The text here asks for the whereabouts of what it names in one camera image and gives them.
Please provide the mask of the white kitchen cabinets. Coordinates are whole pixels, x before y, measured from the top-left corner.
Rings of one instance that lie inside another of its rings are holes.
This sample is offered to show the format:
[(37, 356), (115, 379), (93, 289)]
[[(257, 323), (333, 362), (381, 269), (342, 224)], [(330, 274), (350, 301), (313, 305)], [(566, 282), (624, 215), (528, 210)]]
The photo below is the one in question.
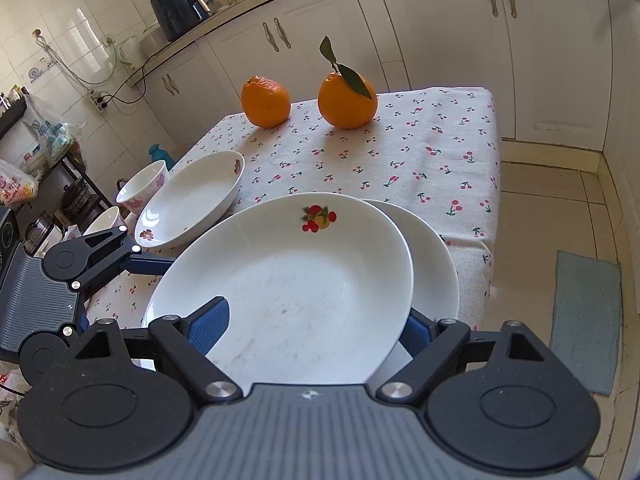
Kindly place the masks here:
[(488, 89), (508, 140), (602, 151), (639, 113), (639, 0), (240, 0), (131, 83), (169, 131), (195, 130), (254, 75), (313, 98), (323, 39), (378, 91)]

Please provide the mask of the orange with green leaves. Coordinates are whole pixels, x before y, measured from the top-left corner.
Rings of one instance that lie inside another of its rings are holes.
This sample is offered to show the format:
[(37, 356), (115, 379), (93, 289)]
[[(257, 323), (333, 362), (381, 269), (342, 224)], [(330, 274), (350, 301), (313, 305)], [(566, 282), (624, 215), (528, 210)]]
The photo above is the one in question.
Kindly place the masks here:
[(337, 62), (328, 36), (322, 39), (319, 51), (332, 66), (318, 92), (321, 116), (334, 128), (343, 130), (367, 125), (378, 110), (375, 88), (356, 70)]

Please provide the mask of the white plate with fruit print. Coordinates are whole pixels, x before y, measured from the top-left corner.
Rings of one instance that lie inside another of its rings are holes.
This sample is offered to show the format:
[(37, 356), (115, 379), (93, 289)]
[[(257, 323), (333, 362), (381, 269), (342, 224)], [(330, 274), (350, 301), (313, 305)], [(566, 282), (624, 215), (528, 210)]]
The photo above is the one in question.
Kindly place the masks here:
[(375, 206), (332, 193), (268, 200), (200, 236), (154, 290), (145, 319), (228, 301), (208, 358), (243, 390), (363, 384), (392, 352), (413, 293), (405, 237)]

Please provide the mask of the black storage shelf rack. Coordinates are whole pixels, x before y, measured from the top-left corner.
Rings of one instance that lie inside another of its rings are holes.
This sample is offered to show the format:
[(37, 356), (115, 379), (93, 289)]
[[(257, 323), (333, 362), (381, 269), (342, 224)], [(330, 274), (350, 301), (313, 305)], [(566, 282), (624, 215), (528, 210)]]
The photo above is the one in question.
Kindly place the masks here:
[(56, 170), (66, 176), (49, 206), (25, 224), (26, 252), (42, 257), (53, 245), (80, 235), (112, 201), (88, 175), (81, 151), (82, 125), (56, 116), (48, 103), (14, 87), (1, 96), (1, 135), (21, 126), (35, 144), (17, 162), (1, 162), (1, 203), (18, 214), (42, 200)]

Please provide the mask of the white plate with pink flower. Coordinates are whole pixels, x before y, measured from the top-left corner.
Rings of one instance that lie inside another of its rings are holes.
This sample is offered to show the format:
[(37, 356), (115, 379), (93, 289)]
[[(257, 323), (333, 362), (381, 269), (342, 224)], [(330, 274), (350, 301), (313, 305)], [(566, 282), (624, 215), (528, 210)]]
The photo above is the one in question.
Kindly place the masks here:
[(170, 177), (138, 217), (134, 240), (144, 249), (189, 244), (232, 206), (245, 169), (243, 155), (222, 151), (190, 162)]

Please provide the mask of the orange without leaves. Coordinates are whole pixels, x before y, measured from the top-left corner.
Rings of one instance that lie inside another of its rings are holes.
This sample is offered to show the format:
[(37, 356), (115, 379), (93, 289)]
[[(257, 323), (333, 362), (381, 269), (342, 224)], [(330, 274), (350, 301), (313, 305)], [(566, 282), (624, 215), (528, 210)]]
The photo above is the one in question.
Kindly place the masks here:
[(291, 113), (288, 90), (263, 76), (253, 76), (243, 84), (241, 105), (247, 119), (265, 129), (281, 125)]

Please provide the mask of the bowl with pink flowers far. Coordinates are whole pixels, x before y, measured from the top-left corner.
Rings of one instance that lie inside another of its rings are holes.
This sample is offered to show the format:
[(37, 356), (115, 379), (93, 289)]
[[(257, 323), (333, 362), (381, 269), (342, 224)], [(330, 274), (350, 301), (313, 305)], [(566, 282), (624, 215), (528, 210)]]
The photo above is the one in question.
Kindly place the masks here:
[(116, 203), (140, 216), (151, 198), (169, 179), (164, 160), (152, 162), (129, 179), (116, 195)]

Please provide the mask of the teal thermos jug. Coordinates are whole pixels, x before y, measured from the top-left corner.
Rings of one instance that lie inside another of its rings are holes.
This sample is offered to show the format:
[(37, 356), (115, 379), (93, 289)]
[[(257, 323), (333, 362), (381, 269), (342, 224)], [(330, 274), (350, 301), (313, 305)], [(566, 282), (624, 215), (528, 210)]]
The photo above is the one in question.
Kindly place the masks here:
[(168, 170), (174, 168), (176, 164), (175, 159), (171, 157), (171, 154), (161, 148), (158, 144), (153, 144), (149, 147), (149, 156), (151, 162), (164, 162)]

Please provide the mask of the cherry print tablecloth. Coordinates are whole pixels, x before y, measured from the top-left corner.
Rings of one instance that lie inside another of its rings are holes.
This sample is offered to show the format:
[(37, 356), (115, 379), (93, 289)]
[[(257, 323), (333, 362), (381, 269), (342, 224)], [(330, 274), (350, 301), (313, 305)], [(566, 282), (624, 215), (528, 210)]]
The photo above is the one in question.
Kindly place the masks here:
[(259, 129), (225, 117), (180, 159), (233, 150), (246, 167), (232, 209), (301, 192), (343, 193), (408, 209), (448, 246), (459, 279), (457, 317), (482, 324), (498, 230), (500, 152), (495, 100), (485, 88), (383, 93), (358, 130), (338, 130), (314, 101), (295, 103), (288, 121)]

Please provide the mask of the bowl with pink flowers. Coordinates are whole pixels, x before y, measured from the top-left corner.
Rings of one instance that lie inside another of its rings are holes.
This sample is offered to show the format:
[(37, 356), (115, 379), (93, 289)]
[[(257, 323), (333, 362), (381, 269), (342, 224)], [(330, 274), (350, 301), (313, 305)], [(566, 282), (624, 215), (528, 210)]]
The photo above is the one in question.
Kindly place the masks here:
[(124, 225), (125, 222), (122, 220), (119, 208), (117, 206), (113, 206), (97, 216), (85, 230), (84, 235), (90, 235), (113, 228), (120, 228)]
[(116, 203), (140, 216), (151, 198), (169, 179), (164, 160), (152, 162), (129, 179), (116, 195)]

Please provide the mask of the black air fryer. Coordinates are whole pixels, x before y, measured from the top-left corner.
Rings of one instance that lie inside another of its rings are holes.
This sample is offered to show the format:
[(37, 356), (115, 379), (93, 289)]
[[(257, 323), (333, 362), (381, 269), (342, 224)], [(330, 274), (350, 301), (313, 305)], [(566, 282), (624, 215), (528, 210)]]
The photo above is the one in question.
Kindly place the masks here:
[(151, 0), (152, 10), (169, 42), (184, 36), (209, 18), (204, 0)]

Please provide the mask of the bowl with pink flowers middle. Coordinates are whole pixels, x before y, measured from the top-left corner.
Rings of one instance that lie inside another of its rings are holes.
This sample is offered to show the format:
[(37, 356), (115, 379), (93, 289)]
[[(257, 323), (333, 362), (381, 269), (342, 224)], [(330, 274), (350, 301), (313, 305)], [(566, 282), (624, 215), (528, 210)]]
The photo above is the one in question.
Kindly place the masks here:
[(85, 230), (84, 235), (90, 235), (113, 228), (120, 228), (124, 225), (125, 222), (122, 220), (119, 208), (117, 206), (113, 206), (97, 216)]

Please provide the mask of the green floor mat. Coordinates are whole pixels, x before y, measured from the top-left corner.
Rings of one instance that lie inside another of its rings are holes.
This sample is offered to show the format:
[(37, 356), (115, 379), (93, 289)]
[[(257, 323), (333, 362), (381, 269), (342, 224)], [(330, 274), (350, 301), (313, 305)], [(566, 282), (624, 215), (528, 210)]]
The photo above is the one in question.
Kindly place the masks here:
[(609, 396), (620, 344), (620, 266), (556, 255), (550, 348), (590, 392)]

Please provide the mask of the white electric kettle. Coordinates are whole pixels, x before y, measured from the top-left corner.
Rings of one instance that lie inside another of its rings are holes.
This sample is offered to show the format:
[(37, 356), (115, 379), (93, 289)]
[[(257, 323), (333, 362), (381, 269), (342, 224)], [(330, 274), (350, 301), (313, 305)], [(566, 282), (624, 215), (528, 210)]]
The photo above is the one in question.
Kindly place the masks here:
[(117, 55), (122, 66), (130, 74), (140, 70), (148, 59), (135, 36), (128, 37), (117, 45)]

